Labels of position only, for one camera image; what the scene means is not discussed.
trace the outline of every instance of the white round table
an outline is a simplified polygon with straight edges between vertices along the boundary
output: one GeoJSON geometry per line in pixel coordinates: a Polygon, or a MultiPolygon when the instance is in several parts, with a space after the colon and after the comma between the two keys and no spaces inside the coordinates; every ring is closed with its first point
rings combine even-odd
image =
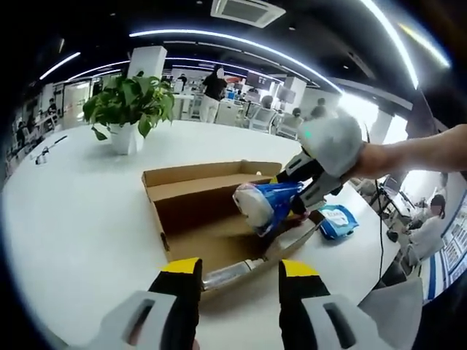
{"type": "MultiPolygon", "coordinates": [[[[114,155],[89,126],[36,166],[27,157],[4,187],[9,258],[31,310],[69,344],[87,343],[102,317],[137,290],[147,290],[166,264],[141,181],[148,169],[233,160],[281,162],[300,152],[296,141],[223,125],[162,123],[135,156],[114,155]]],[[[358,304],[378,281],[379,217],[349,185],[330,203],[360,223],[332,244],[316,233],[293,256],[313,265],[332,293],[358,304]]],[[[383,235],[386,271],[398,244],[383,235]]],[[[283,349],[277,269],[201,307],[197,339],[206,349],[283,349]]]]}

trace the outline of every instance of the potted plant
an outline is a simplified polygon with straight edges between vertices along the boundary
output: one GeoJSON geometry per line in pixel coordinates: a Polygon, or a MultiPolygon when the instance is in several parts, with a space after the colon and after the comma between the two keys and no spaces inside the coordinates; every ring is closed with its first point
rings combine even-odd
{"type": "Polygon", "coordinates": [[[112,146],[121,155],[142,149],[143,141],[159,121],[171,120],[174,96],[168,82],[156,77],[117,77],[83,106],[84,119],[93,125],[96,138],[107,139],[96,126],[110,133],[112,146]]]}

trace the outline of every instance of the white flower pot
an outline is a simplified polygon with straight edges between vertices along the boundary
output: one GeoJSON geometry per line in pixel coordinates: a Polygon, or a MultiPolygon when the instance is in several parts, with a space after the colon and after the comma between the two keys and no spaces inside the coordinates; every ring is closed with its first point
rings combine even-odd
{"type": "Polygon", "coordinates": [[[119,155],[133,155],[143,149],[144,137],[138,131],[138,123],[124,126],[110,125],[110,140],[112,147],[119,155]]]}

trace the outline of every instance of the black cable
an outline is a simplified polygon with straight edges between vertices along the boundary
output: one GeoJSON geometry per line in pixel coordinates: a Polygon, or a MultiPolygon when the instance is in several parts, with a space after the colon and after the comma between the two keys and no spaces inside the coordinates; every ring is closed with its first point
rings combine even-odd
{"type": "MultiPolygon", "coordinates": [[[[368,143],[370,143],[370,133],[368,132],[368,128],[366,127],[365,125],[365,128],[366,128],[366,140],[368,141],[368,143]]],[[[374,180],[374,186],[376,187],[377,189],[377,197],[378,197],[378,206],[379,206],[379,244],[381,246],[381,258],[379,259],[379,279],[378,281],[381,280],[381,275],[382,275],[382,261],[383,261],[383,257],[385,255],[385,248],[383,246],[383,243],[382,243],[382,211],[381,211],[381,198],[380,198],[380,193],[379,193],[379,187],[378,187],[378,181],[377,180],[374,180]]]]}

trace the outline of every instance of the woman in black shirt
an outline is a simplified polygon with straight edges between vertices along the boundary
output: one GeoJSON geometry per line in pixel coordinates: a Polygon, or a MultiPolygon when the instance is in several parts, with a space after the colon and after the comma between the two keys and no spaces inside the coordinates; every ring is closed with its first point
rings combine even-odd
{"type": "Polygon", "coordinates": [[[202,122],[213,123],[219,109],[219,101],[225,97],[227,87],[222,66],[217,64],[214,71],[203,81],[203,85],[206,86],[206,90],[201,101],[199,117],[202,122]]]}

